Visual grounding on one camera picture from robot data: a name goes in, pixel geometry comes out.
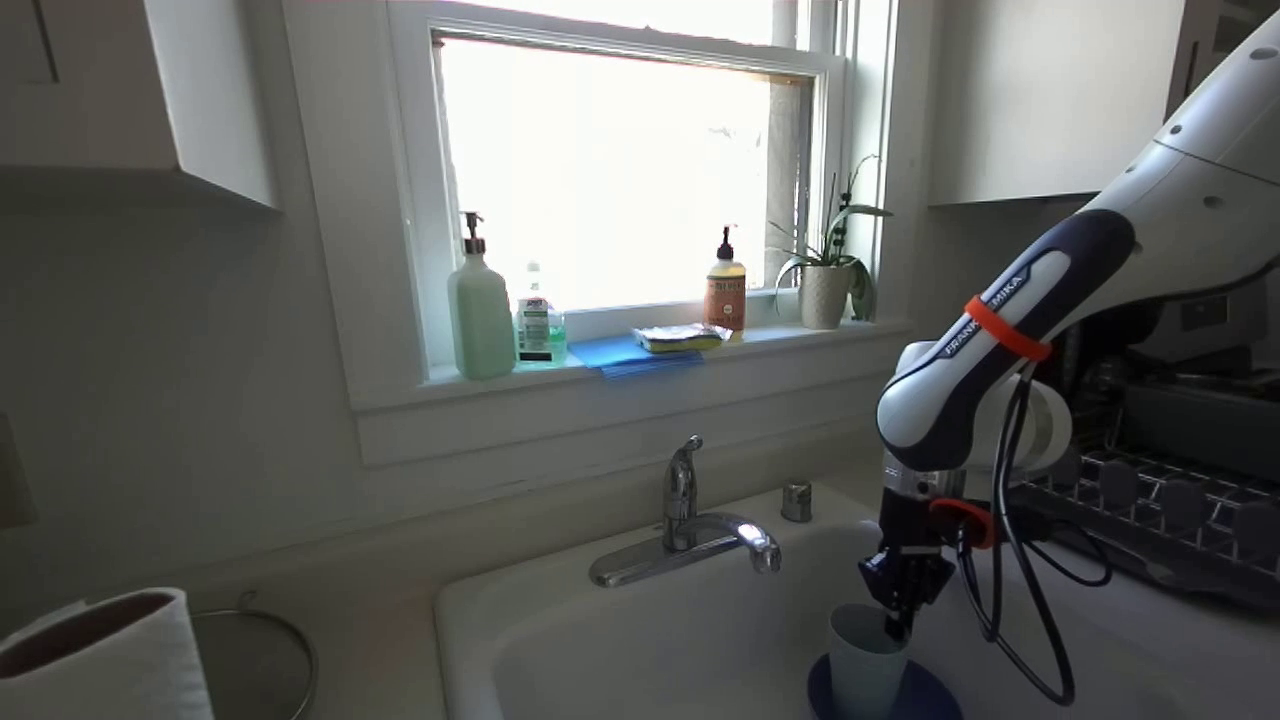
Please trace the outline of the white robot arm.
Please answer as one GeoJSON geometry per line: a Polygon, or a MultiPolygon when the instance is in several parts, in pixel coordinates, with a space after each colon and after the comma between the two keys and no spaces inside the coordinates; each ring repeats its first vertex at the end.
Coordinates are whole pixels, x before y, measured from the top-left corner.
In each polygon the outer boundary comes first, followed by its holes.
{"type": "Polygon", "coordinates": [[[955,325],[908,343],[881,405],[881,553],[858,563],[894,641],[938,596],[932,503],[975,461],[988,394],[1107,309],[1239,283],[1280,254],[1280,13],[1252,26],[1079,212],[1037,236],[955,325]]]}

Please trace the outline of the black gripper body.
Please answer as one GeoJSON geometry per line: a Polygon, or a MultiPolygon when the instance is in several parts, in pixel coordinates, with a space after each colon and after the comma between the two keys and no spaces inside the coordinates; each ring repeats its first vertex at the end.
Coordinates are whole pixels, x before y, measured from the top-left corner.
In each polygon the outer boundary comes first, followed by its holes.
{"type": "Polygon", "coordinates": [[[858,577],[888,617],[914,617],[938,596],[951,577],[945,554],[951,532],[945,499],[881,497],[881,545],[858,561],[858,577]]]}

